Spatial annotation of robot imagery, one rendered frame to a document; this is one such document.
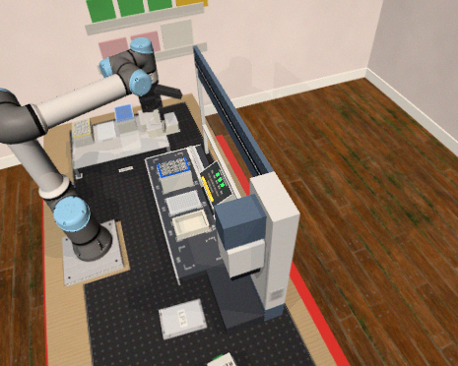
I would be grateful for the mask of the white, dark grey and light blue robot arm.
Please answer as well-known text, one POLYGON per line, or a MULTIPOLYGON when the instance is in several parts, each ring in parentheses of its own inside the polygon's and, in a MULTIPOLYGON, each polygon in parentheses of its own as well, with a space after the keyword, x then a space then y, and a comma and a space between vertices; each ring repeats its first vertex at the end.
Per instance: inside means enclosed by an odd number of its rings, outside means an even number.
POLYGON ((102 258, 111 248, 112 235, 98 224, 74 184, 60 174, 37 138, 57 125, 129 94, 147 94, 159 78, 154 52, 149 39, 135 38, 130 49, 99 62, 104 79, 37 105, 20 106, 13 93, 0 88, 0 143, 8 144, 41 189, 40 196, 72 241, 73 251, 81 261, 102 258))

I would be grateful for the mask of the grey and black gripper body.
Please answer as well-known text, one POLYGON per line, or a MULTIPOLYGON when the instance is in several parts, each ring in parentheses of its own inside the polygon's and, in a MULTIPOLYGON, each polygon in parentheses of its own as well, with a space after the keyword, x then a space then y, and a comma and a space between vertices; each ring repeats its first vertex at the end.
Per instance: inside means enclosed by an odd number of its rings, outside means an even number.
POLYGON ((159 106, 159 101, 162 103, 162 98, 159 94, 154 94, 153 89, 154 87, 159 83, 159 80, 157 80, 155 83, 153 83, 151 91, 144 95, 144 96, 138 96, 139 101, 141 103, 141 108, 142 112, 152 112, 154 109, 157 109, 159 106), (146 107, 147 106, 147 107, 146 107))

